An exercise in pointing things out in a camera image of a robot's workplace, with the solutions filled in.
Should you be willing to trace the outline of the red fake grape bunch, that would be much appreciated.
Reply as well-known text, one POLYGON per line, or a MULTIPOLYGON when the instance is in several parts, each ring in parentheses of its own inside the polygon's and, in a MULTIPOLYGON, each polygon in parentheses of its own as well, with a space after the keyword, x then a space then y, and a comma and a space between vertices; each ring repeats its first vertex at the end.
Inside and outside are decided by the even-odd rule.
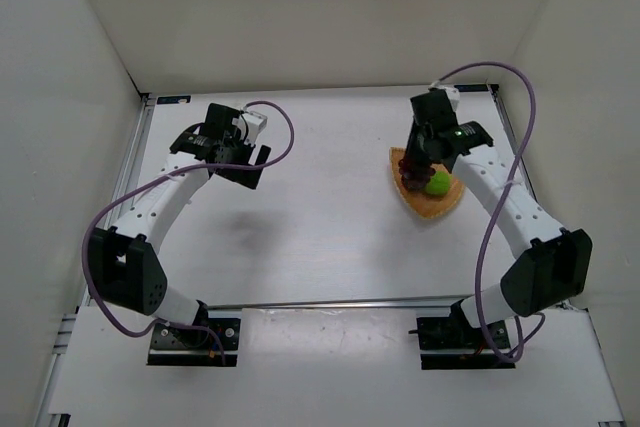
POLYGON ((432 164, 422 165, 403 157, 398 162, 402 186, 410 192, 423 191, 435 174, 432 164))

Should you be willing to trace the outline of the green fake fruit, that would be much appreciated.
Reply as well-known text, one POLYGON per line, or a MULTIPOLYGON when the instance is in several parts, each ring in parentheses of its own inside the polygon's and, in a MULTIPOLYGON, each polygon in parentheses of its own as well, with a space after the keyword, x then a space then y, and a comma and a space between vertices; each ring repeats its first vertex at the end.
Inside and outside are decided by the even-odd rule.
POLYGON ((451 176, 446 171, 436 171, 424 187, 427 195, 442 197, 451 189, 451 176))

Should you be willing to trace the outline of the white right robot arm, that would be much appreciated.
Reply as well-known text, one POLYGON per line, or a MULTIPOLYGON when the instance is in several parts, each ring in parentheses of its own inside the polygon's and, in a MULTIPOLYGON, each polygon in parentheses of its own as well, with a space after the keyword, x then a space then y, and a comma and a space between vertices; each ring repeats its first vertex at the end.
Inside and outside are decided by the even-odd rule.
POLYGON ((566 229, 516 183, 487 131, 458 121, 450 90, 432 88, 410 102, 413 121, 398 163, 402 187, 422 191, 444 166, 492 215, 514 257, 498 283, 452 306, 459 325, 478 329, 528 317, 580 294, 593 247, 588 234, 566 229))

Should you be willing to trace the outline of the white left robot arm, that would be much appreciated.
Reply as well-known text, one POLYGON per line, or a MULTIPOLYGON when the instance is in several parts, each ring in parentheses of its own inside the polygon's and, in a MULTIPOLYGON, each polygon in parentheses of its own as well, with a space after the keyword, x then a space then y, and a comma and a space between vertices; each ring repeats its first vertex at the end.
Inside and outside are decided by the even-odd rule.
POLYGON ((256 188, 271 149, 256 144, 265 115, 248 108, 209 105, 203 122, 184 129, 157 177, 107 228, 93 228, 84 269, 96 302, 154 317, 177 327, 201 322, 204 306, 171 287, 158 252, 171 226, 212 176, 256 188))

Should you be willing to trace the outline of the triangular woven bamboo basket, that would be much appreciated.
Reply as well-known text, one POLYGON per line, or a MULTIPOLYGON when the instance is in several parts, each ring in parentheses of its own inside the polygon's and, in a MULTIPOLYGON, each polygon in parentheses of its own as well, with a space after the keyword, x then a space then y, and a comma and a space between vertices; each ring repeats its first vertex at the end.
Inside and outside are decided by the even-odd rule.
POLYGON ((446 171, 450 174, 452 184, 449 192, 442 197, 427 195, 424 190, 417 192, 407 191, 401 184, 398 162, 404 157, 404 149, 391 147, 389 149, 389 162, 391 176, 396 191, 406 206, 422 219, 435 219, 451 211, 462 199, 465 185, 455 176, 450 174, 444 165, 435 165, 435 171, 446 171))

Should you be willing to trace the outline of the blue right corner label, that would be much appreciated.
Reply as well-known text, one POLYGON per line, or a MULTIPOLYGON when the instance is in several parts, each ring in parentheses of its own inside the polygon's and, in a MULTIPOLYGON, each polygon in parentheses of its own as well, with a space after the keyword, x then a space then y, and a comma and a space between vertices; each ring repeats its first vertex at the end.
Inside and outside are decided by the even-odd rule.
POLYGON ((456 84, 455 88, 460 93, 487 92, 490 88, 486 84, 456 84))

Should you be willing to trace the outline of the blue corner label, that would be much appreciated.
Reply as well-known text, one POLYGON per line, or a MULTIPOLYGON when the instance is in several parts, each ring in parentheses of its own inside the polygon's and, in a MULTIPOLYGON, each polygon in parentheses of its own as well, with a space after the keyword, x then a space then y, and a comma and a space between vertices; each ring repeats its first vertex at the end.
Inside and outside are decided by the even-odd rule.
POLYGON ((486 84, 456 84, 455 88, 460 93, 487 92, 490 88, 486 84))
POLYGON ((160 96, 156 99, 157 105, 184 104, 191 101, 190 95, 182 96, 160 96))

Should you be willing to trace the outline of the blue left corner label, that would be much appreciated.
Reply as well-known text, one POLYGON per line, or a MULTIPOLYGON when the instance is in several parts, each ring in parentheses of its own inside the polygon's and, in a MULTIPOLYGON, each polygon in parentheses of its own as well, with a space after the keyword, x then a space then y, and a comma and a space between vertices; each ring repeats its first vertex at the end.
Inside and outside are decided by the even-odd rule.
POLYGON ((182 96, 160 96, 156 99, 157 105, 184 104, 191 101, 190 95, 182 96))

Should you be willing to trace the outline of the silver metal rail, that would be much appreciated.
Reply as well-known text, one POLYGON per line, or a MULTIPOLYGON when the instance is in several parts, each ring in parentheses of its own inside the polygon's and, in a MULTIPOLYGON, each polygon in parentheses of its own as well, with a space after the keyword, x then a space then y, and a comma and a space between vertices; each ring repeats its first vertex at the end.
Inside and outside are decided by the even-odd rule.
POLYGON ((209 311, 242 309, 449 308, 461 296, 420 296, 389 299, 327 300, 209 305, 209 311))

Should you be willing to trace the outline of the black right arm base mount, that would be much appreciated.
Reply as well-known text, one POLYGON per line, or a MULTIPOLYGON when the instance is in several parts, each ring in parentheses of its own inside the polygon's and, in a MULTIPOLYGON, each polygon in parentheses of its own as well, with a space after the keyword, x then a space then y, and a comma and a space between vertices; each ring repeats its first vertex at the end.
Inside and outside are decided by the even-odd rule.
POLYGON ((465 333, 448 317, 418 317, 408 334, 418 340, 423 371, 515 368, 514 363, 498 359, 480 330, 465 333))

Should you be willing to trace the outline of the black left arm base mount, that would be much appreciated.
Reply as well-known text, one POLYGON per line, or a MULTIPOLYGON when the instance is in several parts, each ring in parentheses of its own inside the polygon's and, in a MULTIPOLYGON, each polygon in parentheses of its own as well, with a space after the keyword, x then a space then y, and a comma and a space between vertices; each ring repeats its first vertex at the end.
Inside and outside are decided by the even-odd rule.
POLYGON ((238 362, 241 318, 224 314, 210 317, 207 326, 221 341, 204 331, 178 330, 156 326, 147 354, 148 366, 236 367, 238 362))

